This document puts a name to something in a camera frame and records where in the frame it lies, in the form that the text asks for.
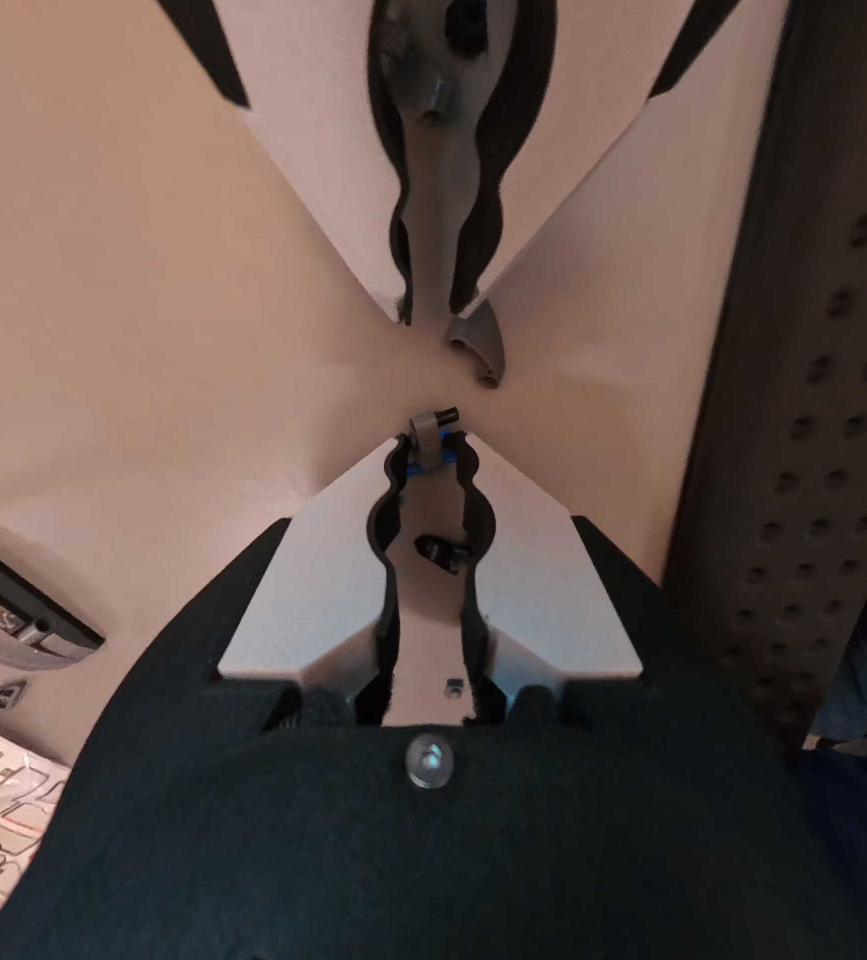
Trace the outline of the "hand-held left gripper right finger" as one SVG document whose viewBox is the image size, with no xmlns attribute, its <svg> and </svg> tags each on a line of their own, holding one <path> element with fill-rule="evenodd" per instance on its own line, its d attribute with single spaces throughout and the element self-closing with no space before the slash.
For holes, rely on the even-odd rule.
<svg viewBox="0 0 867 960">
<path fill-rule="evenodd" d="M 460 612 L 474 723 L 500 724 L 526 689 L 643 675 L 570 511 L 470 431 L 452 435 L 466 538 Z"/>
</svg>

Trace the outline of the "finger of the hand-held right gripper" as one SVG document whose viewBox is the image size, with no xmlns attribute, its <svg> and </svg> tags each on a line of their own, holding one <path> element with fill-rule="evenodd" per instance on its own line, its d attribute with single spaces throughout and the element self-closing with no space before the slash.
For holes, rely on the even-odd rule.
<svg viewBox="0 0 867 960">
<path fill-rule="evenodd" d="M 246 125 L 364 290 L 407 324 L 410 271 L 392 250 L 402 184 L 368 83 L 374 2 L 214 5 L 245 89 Z"/>
<path fill-rule="evenodd" d="M 704 2 L 518 2 L 475 125 L 478 183 L 450 309 L 468 315 L 648 100 L 704 48 Z"/>
</svg>

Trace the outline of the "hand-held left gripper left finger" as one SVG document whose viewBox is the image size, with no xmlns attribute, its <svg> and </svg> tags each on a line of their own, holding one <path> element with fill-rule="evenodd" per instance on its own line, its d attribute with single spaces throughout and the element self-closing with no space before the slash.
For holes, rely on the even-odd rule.
<svg viewBox="0 0 867 960">
<path fill-rule="evenodd" d="M 225 680 L 338 695 L 381 725 L 400 649 L 396 571 L 406 436 L 382 442 L 289 520 L 217 665 Z"/>
</svg>

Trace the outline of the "grey liftarm with blue pins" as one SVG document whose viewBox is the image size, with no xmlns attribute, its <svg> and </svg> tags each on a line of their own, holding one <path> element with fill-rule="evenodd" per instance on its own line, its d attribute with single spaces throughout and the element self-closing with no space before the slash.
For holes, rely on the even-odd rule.
<svg viewBox="0 0 867 960">
<path fill-rule="evenodd" d="M 456 406 L 438 411 L 426 410 L 410 418 L 407 429 L 410 449 L 406 466 L 407 480 L 430 475 L 456 464 L 456 453 L 445 445 L 445 437 L 452 434 L 460 420 L 460 410 Z"/>
</svg>

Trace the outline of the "grey curved liftarm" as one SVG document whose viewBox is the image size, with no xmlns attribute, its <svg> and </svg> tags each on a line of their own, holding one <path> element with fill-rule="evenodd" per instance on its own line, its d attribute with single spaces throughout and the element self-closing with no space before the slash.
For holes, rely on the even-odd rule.
<svg viewBox="0 0 867 960">
<path fill-rule="evenodd" d="M 448 325 L 451 350 L 474 359 L 476 379 L 488 390 L 497 390 L 507 372 L 507 356 L 497 314 L 488 298 L 482 299 L 468 316 L 453 315 Z"/>
</svg>

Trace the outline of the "transparent lego canopy piece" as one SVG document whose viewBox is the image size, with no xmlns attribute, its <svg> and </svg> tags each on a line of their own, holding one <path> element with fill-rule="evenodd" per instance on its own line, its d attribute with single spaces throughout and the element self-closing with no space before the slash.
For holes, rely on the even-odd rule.
<svg viewBox="0 0 867 960">
<path fill-rule="evenodd" d="M 82 663 L 106 639 L 0 559 L 0 665 L 43 673 Z"/>
</svg>

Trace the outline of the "short black pin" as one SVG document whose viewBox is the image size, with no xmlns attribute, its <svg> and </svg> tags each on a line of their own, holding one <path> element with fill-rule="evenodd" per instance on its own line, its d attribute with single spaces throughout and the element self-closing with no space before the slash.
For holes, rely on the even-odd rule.
<svg viewBox="0 0 867 960">
<path fill-rule="evenodd" d="M 435 534 L 418 535 L 414 546 L 421 557 L 451 575 L 459 575 L 469 559 L 466 545 Z"/>
</svg>

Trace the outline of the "dark perforated chair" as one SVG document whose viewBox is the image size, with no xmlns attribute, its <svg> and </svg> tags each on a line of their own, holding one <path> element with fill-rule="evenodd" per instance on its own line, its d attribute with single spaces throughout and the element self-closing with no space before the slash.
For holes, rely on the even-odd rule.
<svg viewBox="0 0 867 960">
<path fill-rule="evenodd" d="M 799 750 L 867 602 L 867 1 L 789 3 L 664 587 Z"/>
</svg>

